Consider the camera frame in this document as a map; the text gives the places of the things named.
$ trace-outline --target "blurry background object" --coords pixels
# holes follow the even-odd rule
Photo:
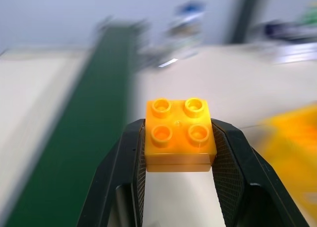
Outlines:
[[[172,60],[172,52],[167,45],[143,47],[139,51],[139,56],[141,58],[140,69],[163,68],[173,63],[169,62]]]
[[[266,0],[238,1],[228,35],[228,42],[230,44],[243,44],[246,42],[248,31],[260,13],[262,9],[261,5],[265,2]]]
[[[203,17],[205,5],[190,1],[180,6],[168,33],[168,43],[173,57],[187,58],[198,53],[203,42]]]
[[[275,63],[317,59],[317,27],[314,25],[274,20],[258,25],[253,33],[259,53],[269,55]]]
[[[317,25],[317,2],[312,3],[308,7],[306,13],[304,14],[300,22],[304,25]]]
[[[267,119],[259,152],[317,223],[317,104]]]

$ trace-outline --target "white tabletop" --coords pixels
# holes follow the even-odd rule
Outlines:
[[[87,55],[0,57],[0,214],[41,153],[40,143]],[[241,46],[205,47],[169,68],[139,71],[132,81],[129,122],[145,117],[147,100],[200,97],[208,101],[213,118],[244,130],[317,99],[315,61],[273,65]],[[144,227],[224,226],[211,171],[147,173],[144,208]]]

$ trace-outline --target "dark pole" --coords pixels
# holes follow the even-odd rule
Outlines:
[[[237,13],[233,18],[233,29],[229,34],[229,44],[242,44],[245,42],[252,19],[258,12],[262,2],[263,0],[240,0],[237,6]]]

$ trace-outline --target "blurry yellow object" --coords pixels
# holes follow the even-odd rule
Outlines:
[[[266,120],[261,154],[317,223],[317,104]]]
[[[148,171],[209,171],[216,155],[208,104],[199,98],[147,103]]]

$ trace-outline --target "orange lego brick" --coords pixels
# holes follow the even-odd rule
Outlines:
[[[147,103],[147,165],[211,165],[215,155],[211,117],[205,100],[160,98]]]
[[[317,223],[317,104],[274,116],[264,124],[273,133],[263,142],[262,156]]]

